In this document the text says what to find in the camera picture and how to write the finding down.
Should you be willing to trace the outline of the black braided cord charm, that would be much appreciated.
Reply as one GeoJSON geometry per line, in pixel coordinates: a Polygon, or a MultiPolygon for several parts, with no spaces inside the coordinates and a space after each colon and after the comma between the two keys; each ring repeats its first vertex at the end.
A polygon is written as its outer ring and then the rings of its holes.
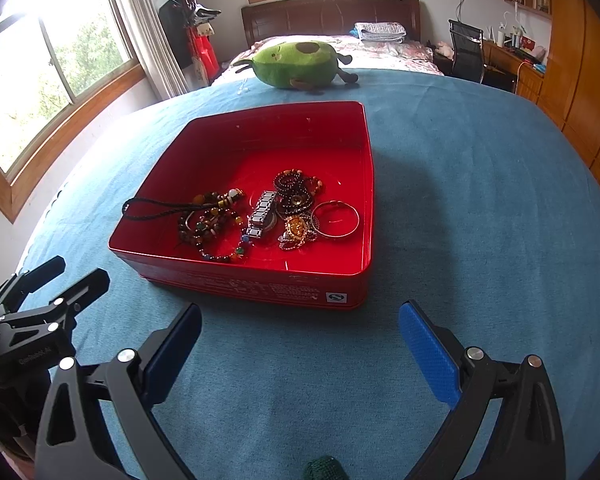
{"type": "Polygon", "coordinates": [[[178,214],[179,212],[198,212],[212,211],[212,209],[226,209],[237,203],[245,196],[243,190],[239,188],[230,188],[224,194],[208,193],[197,195],[191,202],[188,203],[173,203],[164,202],[163,200],[153,200],[146,197],[133,197],[126,200],[121,207],[122,217],[132,221],[148,221],[158,218],[178,214]],[[157,212],[149,214],[137,214],[132,211],[135,206],[153,206],[157,207],[157,212]]]}

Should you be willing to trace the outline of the silver metal watch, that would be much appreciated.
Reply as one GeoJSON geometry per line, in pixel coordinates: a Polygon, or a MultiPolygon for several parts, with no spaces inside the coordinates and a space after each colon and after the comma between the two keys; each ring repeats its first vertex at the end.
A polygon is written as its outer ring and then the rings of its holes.
{"type": "Polygon", "coordinates": [[[264,191],[260,195],[248,217],[247,227],[244,231],[246,237],[260,240],[265,233],[274,228],[277,222],[276,204],[277,193],[275,191],[264,191]]]}

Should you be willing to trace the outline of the silver bangle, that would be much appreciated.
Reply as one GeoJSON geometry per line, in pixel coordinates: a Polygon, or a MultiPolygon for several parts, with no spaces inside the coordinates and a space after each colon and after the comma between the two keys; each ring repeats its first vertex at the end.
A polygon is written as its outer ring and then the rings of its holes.
{"type": "Polygon", "coordinates": [[[353,235],[361,225],[358,210],[343,200],[326,200],[311,214],[314,230],[321,237],[340,240],[353,235]]]}

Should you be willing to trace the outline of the red tin box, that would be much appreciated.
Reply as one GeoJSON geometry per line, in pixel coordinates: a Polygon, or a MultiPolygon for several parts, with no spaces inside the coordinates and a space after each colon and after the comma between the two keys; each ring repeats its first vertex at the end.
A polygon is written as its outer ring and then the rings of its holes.
{"type": "Polygon", "coordinates": [[[110,250],[148,281],[351,310],[367,296],[374,164],[358,102],[198,118],[123,207],[110,250]]]}

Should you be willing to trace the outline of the left window curtain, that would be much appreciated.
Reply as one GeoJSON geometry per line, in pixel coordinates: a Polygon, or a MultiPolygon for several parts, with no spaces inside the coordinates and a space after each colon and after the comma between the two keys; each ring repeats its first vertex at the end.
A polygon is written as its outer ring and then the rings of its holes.
{"type": "Polygon", "coordinates": [[[151,0],[116,0],[133,49],[156,96],[163,101],[188,92],[151,0]]]}

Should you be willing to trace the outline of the blue bed blanket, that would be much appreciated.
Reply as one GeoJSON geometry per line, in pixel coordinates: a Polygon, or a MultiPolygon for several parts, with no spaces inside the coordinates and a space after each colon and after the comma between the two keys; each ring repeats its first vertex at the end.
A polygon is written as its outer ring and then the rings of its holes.
{"type": "Polygon", "coordinates": [[[287,309],[159,288],[110,252],[122,203],[194,118],[298,100],[240,76],[106,122],[38,222],[22,264],[64,257],[28,299],[91,270],[110,289],[78,318],[82,363],[136,348],[198,304],[204,328],[155,416],[201,479],[295,479],[331,455],[355,479],[401,479],[440,427],[398,330],[405,300],[464,344],[535,353],[562,420],[568,477],[600,452],[600,187],[531,102],[467,81],[364,70],[326,92],[366,111],[376,222],[370,294],[349,312],[287,309]]]}

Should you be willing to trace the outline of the coat rack with clothes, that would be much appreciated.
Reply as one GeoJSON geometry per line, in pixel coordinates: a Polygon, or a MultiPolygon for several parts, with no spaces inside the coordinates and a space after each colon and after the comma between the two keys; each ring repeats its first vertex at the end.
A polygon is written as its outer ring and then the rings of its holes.
{"type": "Polygon", "coordinates": [[[202,86],[208,86],[221,69],[210,37],[211,21],[221,14],[199,0],[166,0],[158,17],[175,61],[181,70],[193,71],[202,86]]]}

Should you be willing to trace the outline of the green avocado plush toy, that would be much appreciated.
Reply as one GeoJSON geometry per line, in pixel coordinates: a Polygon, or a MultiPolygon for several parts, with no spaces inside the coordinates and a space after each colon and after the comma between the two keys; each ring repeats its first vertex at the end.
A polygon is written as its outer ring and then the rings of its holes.
{"type": "Polygon", "coordinates": [[[351,55],[338,53],[324,41],[287,41],[236,61],[233,67],[236,72],[250,68],[260,81],[277,89],[315,90],[328,87],[336,77],[356,84],[358,75],[340,67],[351,62],[351,55]]]}

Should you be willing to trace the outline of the wooden desk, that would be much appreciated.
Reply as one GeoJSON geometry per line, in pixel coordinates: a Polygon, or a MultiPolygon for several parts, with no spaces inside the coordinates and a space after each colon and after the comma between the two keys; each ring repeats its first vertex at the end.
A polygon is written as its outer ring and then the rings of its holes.
{"type": "Polygon", "coordinates": [[[530,61],[490,40],[483,43],[483,53],[487,66],[498,70],[512,81],[509,85],[511,92],[534,104],[539,102],[544,74],[530,61]]]}

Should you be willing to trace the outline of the wooden wardrobe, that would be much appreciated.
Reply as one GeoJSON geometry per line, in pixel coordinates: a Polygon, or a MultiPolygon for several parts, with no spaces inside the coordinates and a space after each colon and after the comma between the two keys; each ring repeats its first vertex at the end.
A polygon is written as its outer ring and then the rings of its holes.
{"type": "Polygon", "coordinates": [[[600,185],[600,16],[591,0],[553,0],[538,105],[600,185]]]}

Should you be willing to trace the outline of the folded patterned bedding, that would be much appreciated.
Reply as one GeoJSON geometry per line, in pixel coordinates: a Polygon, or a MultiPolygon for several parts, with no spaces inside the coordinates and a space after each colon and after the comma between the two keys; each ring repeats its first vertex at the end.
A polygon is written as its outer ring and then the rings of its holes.
{"type": "Polygon", "coordinates": [[[397,22],[357,22],[353,30],[362,41],[402,42],[407,38],[405,27],[397,22]]]}

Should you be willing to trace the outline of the black office chair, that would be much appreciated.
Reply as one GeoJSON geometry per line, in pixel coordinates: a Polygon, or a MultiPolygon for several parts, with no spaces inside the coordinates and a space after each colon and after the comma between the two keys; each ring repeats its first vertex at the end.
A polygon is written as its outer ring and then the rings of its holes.
{"type": "Polygon", "coordinates": [[[451,74],[481,84],[484,77],[483,30],[449,20],[453,58],[451,74]]]}

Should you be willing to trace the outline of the large wooden frame window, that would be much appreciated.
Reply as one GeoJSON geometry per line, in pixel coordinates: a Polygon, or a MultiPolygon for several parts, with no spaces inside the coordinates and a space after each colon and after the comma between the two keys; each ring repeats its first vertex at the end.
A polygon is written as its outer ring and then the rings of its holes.
{"type": "Polygon", "coordinates": [[[0,211],[145,74],[116,0],[0,0],[0,211]]]}

